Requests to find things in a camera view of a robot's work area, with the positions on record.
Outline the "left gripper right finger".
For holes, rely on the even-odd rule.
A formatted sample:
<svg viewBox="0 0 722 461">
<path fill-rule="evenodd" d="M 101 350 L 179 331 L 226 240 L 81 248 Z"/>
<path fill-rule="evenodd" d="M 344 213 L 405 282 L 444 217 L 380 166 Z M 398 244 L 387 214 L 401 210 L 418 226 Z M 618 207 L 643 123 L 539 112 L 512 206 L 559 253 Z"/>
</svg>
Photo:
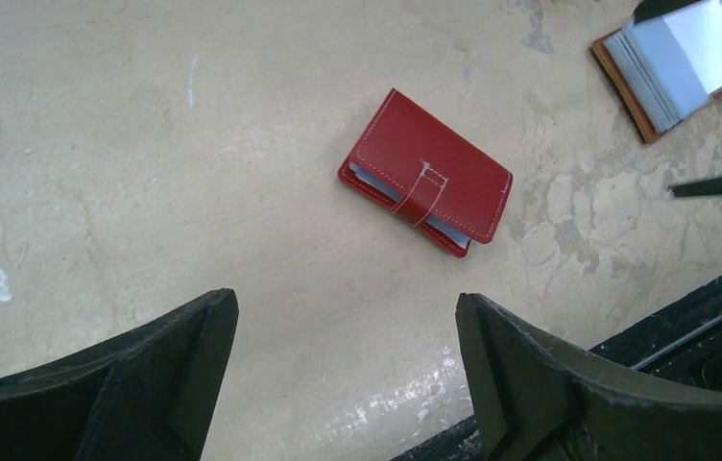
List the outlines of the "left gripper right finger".
<svg viewBox="0 0 722 461">
<path fill-rule="evenodd" d="M 722 460 L 722 392 L 650 376 L 479 294 L 456 323 L 490 460 Z"/>
</svg>

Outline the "red leather card holder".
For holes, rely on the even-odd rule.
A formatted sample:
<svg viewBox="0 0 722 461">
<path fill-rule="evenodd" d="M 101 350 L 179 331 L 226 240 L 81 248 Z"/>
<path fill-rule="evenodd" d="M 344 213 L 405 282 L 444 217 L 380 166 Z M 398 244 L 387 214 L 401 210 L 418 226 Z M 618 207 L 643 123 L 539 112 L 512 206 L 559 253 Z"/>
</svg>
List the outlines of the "red leather card holder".
<svg viewBox="0 0 722 461">
<path fill-rule="evenodd" d="M 395 88 L 337 176 L 456 257 L 492 242 L 513 184 L 508 169 Z"/>
</svg>

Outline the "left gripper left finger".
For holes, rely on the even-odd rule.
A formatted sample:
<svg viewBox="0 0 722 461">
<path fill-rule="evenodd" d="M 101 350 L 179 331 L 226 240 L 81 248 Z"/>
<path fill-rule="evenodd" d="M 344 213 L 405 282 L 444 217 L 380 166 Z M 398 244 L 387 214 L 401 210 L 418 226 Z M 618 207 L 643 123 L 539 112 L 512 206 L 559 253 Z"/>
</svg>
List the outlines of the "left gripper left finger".
<svg viewBox="0 0 722 461">
<path fill-rule="evenodd" d="M 0 378 L 0 460 L 198 460 L 238 301 L 218 289 L 153 321 Z"/>
</svg>

